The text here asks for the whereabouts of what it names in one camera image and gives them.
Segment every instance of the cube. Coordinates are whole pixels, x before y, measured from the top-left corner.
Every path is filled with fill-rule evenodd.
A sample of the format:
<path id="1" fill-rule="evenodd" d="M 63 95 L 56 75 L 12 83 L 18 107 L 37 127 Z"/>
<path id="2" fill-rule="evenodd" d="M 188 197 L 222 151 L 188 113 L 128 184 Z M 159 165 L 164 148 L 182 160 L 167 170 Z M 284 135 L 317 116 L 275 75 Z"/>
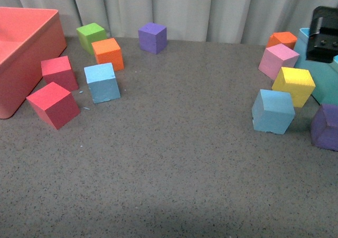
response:
<path id="1" fill-rule="evenodd" d="M 138 38 L 142 50 L 158 54 L 167 46 L 167 27 L 147 23 L 138 30 Z"/>
<path id="2" fill-rule="evenodd" d="M 81 46 L 90 54 L 94 54 L 92 42 L 105 40 L 107 38 L 106 30 L 96 24 L 91 23 L 88 25 L 76 28 Z"/>
<path id="3" fill-rule="evenodd" d="M 299 54 L 283 44 L 266 48 L 258 69 L 275 80 L 281 67 L 293 67 Z"/>
<path id="4" fill-rule="evenodd" d="M 95 104 L 121 97 L 111 63 L 85 67 L 84 73 Z"/>
<path id="5" fill-rule="evenodd" d="M 80 114 L 72 93 L 54 82 L 31 94 L 27 100 L 37 115 L 57 130 Z"/>
<path id="6" fill-rule="evenodd" d="M 322 104 L 311 122 L 312 144 L 338 151 L 338 106 Z"/>
<path id="7" fill-rule="evenodd" d="M 338 105 L 338 56 L 332 63 L 306 60 L 306 48 L 309 37 L 309 28 L 299 29 L 298 39 L 294 50 L 299 53 L 295 67 L 310 71 L 316 88 L 312 96 L 319 104 Z"/>
<path id="8" fill-rule="evenodd" d="M 272 89 L 291 94 L 295 107 L 303 107 L 316 85 L 308 70 L 282 67 Z"/>
<path id="9" fill-rule="evenodd" d="M 115 38 L 93 42 L 92 46 L 98 64 L 111 62 L 114 71 L 123 70 L 125 68 L 122 51 Z"/>
<path id="10" fill-rule="evenodd" d="M 252 106 L 252 123 L 256 131 L 284 134 L 295 117 L 290 93 L 261 89 Z"/>
<path id="11" fill-rule="evenodd" d="M 68 56 L 41 61 L 41 69 L 47 84 L 55 82 L 68 91 L 79 89 Z"/>
<path id="12" fill-rule="evenodd" d="M 267 48 L 278 45 L 278 44 L 284 44 L 290 49 L 294 49 L 294 46 L 296 44 L 297 37 L 294 36 L 291 32 L 278 32 L 273 33 L 269 41 L 266 45 Z"/>

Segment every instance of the curtain fold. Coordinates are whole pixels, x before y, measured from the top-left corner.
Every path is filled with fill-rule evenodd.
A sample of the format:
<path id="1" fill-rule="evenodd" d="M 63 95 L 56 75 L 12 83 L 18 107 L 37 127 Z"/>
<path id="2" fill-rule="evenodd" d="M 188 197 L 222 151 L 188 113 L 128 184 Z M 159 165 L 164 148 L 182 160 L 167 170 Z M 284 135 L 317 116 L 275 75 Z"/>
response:
<path id="1" fill-rule="evenodd" d="M 273 32 L 309 27 L 312 11 L 338 0 L 0 0 L 0 6 L 55 8 L 65 35 L 96 22 L 108 36 L 138 37 L 148 22 L 168 39 L 265 45 Z"/>

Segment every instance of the green cube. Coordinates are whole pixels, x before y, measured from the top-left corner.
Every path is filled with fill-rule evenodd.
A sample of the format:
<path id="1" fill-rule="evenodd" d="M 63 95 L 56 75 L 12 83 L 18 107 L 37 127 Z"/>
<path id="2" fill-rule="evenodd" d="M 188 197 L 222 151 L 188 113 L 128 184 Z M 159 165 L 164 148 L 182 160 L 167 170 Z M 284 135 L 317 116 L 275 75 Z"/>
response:
<path id="1" fill-rule="evenodd" d="M 94 54 L 92 42 L 105 40 L 107 38 L 106 30 L 96 23 L 76 28 L 81 46 L 90 54 Z"/>

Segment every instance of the red plastic container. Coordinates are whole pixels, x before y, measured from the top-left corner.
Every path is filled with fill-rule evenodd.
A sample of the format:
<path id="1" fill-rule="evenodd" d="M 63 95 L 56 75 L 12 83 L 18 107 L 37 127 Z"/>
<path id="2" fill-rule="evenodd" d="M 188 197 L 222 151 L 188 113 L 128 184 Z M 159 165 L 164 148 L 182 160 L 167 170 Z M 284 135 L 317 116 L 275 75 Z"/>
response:
<path id="1" fill-rule="evenodd" d="M 67 44 L 59 12 L 0 7 L 0 118 L 11 117 L 42 78 L 40 62 Z"/>

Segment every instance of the foam block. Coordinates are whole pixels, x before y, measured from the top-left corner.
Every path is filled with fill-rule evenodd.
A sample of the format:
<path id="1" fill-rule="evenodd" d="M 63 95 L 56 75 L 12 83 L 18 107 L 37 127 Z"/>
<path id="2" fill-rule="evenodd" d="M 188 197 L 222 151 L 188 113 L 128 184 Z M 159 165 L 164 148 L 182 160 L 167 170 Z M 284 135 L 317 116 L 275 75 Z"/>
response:
<path id="1" fill-rule="evenodd" d="M 294 46 L 296 44 L 297 37 L 294 36 L 291 32 L 278 32 L 273 33 L 269 41 L 266 45 L 267 48 L 278 45 L 278 44 L 284 44 L 290 49 L 294 49 Z"/>
<path id="2" fill-rule="evenodd" d="M 281 67 L 293 67 L 299 54 L 283 44 L 266 48 L 258 69 L 275 80 Z"/>
<path id="3" fill-rule="evenodd" d="M 290 93 L 294 106 L 303 107 L 315 87 L 308 70 L 282 67 L 272 89 Z"/>
<path id="4" fill-rule="evenodd" d="M 312 96 L 319 104 L 338 105 L 338 56 L 332 63 L 323 63 L 306 60 L 306 48 L 309 36 L 309 28 L 299 30 L 298 39 L 294 50 L 300 54 L 295 67 L 310 71 L 316 88 Z"/>
<path id="5" fill-rule="evenodd" d="M 311 123 L 312 144 L 338 151 L 338 106 L 322 104 Z"/>
<path id="6" fill-rule="evenodd" d="M 81 46 L 90 54 L 94 54 L 92 42 L 105 40 L 107 38 L 106 30 L 96 24 L 91 23 L 88 25 L 76 28 Z"/>
<path id="7" fill-rule="evenodd" d="M 138 38 L 142 50 L 158 54 L 167 46 L 167 27 L 147 23 L 138 30 Z"/>
<path id="8" fill-rule="evenodd" d="M 0 119 L 10 118 L 42 79 L 42 60 L 67 44 L 59 12 L 0 7 Z"/>
<path id="9" fill-rule="evenodd" d="M 84 73 L 95 104 L 121 97 L 111 63 L 85 67 Z"/>
<path id="10" fill-rule="evenodd" d="M 47 84 L 55 82 L 68 91 L 79 89 L 68 56 L 41 61 L 41 69 Z"/>
<path id="11" fill-rule="evenodd" d="M 114 38 L 93 42 L 92 46 L 98 64 L 111 62 L 114 71 L 125 68 L 121 48 Z"/>
<path id="12" fill-rule="evenodd" d="M 80 114 L 72 93 L 54 82 L 31 94 L 27 100 L 38 116 L 57 130 Z"/>
<path id="13" fill-rule="evenodd" d="M 252 106 L 252 123 L 256 131 L 284 134 L 295 117 L 290 93 L 260 90 Z"/>

